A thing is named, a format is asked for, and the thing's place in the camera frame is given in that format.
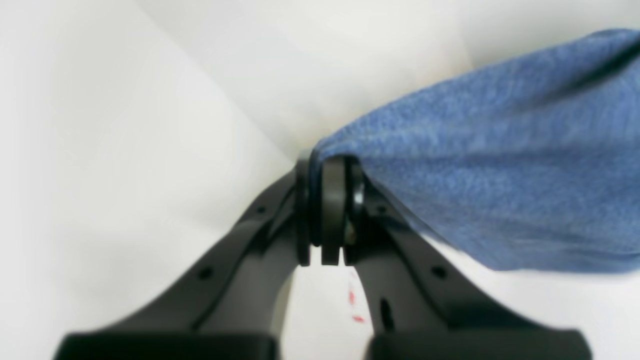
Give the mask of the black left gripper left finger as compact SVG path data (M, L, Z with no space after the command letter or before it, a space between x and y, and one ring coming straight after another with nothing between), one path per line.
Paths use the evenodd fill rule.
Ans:
M130 316L69 333L57 360L276 360L279 294L310 265L310 161L265 189L176 282Z

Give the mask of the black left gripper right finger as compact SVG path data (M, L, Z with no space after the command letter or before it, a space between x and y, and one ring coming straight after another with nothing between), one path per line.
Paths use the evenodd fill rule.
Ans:
M356 159L320 166L323 265L355 268L374 328L367 360L590 360L577 330L494 300L414 232Z

